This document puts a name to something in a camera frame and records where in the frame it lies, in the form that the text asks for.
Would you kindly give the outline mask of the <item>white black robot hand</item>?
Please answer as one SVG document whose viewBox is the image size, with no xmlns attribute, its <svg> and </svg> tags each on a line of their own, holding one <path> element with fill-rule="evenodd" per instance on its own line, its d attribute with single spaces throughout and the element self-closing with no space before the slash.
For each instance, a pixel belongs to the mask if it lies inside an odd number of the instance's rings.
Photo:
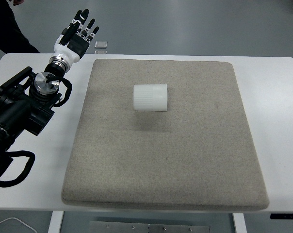
<svg viewBox="0 0 293 233">
<path fill-rule="evenodd" d="M 77 32 L 78 22 L 79 31 L 82 30 L 84 23 L 86 22 L 89 15 L 89 9 L 78 10 L 74 19 L 72 20 L 72 26 L 70 26 L 65 33 L 61 33 L 54 45 L 54 54 L 52 55 L 53 63 L 73 64 L 78 62 L 86 53 L 90 42 L 95 37 L 99 30 L 96 26 L 94 30 L 88 35 L 88 32 L 95 23 L 95 19 L 91 19 L 88 25 L 83 30 L 83 36 L 75 34 Z"/>
</svg>

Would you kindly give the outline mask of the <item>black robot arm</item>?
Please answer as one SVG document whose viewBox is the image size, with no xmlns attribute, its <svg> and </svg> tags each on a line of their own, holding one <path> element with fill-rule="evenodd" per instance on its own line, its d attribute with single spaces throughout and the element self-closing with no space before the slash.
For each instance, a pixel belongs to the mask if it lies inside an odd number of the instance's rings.
<svg viewBox="0 0 293 233">
<path fill-rule="evenodd" d="M 26 67 L 0 86 L 0 178 L 15 157 L 28 159 L 17 177 L 0 180 L 0 187 L 12 187 L 24 181 L 34 164 L 34 153 L 9 151 L 17 137 L 23 131 L 39 135 L 54 115 L 53 108 L 69 100 L 72 84 L 65 74 L 85 55 L 99 30 L 93 27 L 95 19 L 84 26 L 88 15 L 89 9 L 79 10 L 64 28 L 43 72 L 34 73 L 31 67 Z"/>
</svg>

